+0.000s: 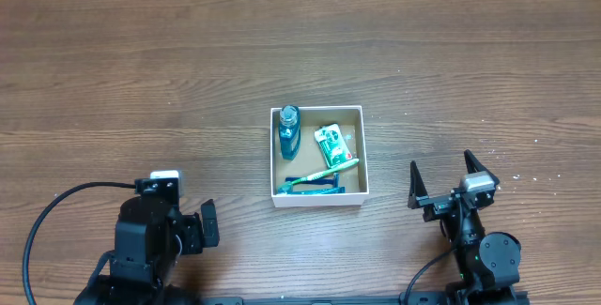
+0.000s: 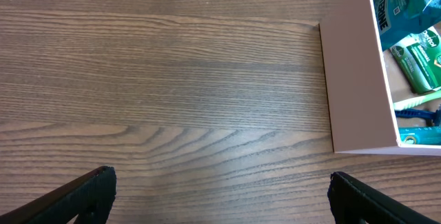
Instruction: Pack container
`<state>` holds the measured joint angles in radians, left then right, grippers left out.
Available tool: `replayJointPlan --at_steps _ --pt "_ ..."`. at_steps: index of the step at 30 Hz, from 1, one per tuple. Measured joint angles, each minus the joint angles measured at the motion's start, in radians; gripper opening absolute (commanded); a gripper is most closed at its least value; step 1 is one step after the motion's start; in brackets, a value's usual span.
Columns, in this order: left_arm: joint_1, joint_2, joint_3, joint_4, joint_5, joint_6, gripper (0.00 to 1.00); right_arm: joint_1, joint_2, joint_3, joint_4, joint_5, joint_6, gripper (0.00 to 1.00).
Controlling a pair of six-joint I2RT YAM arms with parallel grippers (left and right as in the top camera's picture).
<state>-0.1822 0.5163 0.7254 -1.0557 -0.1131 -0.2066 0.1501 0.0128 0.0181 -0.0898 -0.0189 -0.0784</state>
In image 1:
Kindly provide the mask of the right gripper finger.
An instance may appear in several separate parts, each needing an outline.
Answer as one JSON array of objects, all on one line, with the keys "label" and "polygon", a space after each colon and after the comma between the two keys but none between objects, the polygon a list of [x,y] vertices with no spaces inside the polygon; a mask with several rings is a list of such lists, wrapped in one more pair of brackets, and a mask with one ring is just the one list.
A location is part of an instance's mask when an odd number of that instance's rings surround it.
[{"label": "right gripper finger", "polygon": [[492,178],[495,184],[500,183],[500,180],[492,172],[490,172],[480,161],[478,161],[478,159],[473,155],[473,153],[469,149],[466,149],[464,151],[464,159],[469,174],[486,172]]},{"label": "right gripper finger", "polygon": [[410,187],[408,197],[410,200],[423,200],[428,198],[428,192],[415,160],[410,163]]}]

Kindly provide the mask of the toothpaste tube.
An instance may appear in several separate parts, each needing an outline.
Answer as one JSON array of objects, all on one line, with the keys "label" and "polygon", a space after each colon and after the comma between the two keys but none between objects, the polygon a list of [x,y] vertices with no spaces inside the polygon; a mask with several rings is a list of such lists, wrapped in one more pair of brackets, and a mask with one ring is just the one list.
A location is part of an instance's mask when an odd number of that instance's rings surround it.
[{"label": "toothpaste tube", "polygon": [[309,190],[309,191],[293,191],[291,189],[276,191],[276,195],[333,195],[333,194],[344,194],[344,193],[346,193],[345,187],[335,187],[335,188]]}]

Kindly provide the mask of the green white toothbrush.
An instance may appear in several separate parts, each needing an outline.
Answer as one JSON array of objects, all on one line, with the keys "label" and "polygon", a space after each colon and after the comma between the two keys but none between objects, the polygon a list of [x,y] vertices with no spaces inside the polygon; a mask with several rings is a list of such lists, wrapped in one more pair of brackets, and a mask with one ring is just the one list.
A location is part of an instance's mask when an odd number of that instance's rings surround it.
[{"label": "green white toothbrush", "polygon": [[334,174],[338,174],[339,172],[345,171],[347,169],[353,168],[355,167],[358,163],[360,162],[359,159],[352,159],[352,160],[348,160],[344,163],[338,164],[333,166],[330,169],[327,169],[325,171],[320,171],[314,174],[310,174],[307,176],[303,176],[303,177],[299,177],[299,178],[295,178],[291,181],[286,181],[283,185],[281,185],[277,192],[278,193],[284,193],[284,194],[289,194],[290,192],[292,192],[292,187],[301,183],[306,183],[306,182],[314,182],[318,179],[324,178],[326,176],[329,175],[334,175]]}]

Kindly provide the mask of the blue razor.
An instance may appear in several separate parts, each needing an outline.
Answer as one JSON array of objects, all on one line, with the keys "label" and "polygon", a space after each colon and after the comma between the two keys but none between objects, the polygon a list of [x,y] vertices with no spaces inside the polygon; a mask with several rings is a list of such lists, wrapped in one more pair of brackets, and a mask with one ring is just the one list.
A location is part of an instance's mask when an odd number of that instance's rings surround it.
[{"label": "blue razor", "polygon": [[[285,182],[294,182],[298,179],[301,179],[301,177],[295,177],[295,176],[288,176],[285,178]],[[334,188],[337,188],[339,186],[339,174],[333,174],[333,175],[329,175],[329,176],[325,176],[325,177],[321,177],[321,178],[317,178],[315,180],[309,180],[309,181],[304,181],[304,182],[299,182],[297,184],[304,184],[304,185],[318,185],[318,186],[323,186],[323,185],[329,185],[332,186]]]}]

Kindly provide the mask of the blue mouthwash bottle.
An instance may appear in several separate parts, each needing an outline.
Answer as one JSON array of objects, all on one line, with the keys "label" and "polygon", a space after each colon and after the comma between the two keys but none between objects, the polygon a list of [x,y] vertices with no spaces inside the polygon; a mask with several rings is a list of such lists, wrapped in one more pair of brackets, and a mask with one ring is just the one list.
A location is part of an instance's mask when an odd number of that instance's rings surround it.
[{"label": "blue mouthwash bottle", "polygon": [[286,105],[279,113],[279,139],[282,157],[293,160],[301,145],[301,113],[297,106]]}]

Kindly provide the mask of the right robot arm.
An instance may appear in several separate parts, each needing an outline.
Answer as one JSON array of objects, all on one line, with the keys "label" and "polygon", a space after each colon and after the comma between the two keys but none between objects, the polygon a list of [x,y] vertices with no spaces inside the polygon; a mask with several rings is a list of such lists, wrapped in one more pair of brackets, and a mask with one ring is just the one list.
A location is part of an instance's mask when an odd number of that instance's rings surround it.
[{"label": "right robot arm", "polygon": [[[422,209],[426,222],[439,221],[441,232],[451,248],[422,267],[399,297],[401,304],[526,305],[527,292],[515,290],[520,281],[518,267],[521,244],[508,233],[487,233],[479,211],[494,203],[500,185],[492,174],[467,149],[464,159],[468,173],[447,196],[431,197],[416,162],[410,164],[408,208]],[[455,257],[460,280],[450,282],[443,291],[417,292],[418,279],[449,255]]]}]

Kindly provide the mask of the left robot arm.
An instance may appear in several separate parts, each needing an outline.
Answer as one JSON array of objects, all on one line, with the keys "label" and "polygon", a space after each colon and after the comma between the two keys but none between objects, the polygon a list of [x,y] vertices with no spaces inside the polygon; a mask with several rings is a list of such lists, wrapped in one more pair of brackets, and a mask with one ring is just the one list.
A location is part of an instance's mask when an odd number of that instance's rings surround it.
[{"label": "left robot arm", "polygon": [[169,283],[182,255],[200,254],[220,241],[214,201],[184,215],[179,180],[137,179],[135,196],[124,202],[116,222],[115,247],[102,255],[78,305],[192,305],[200,297]]}]

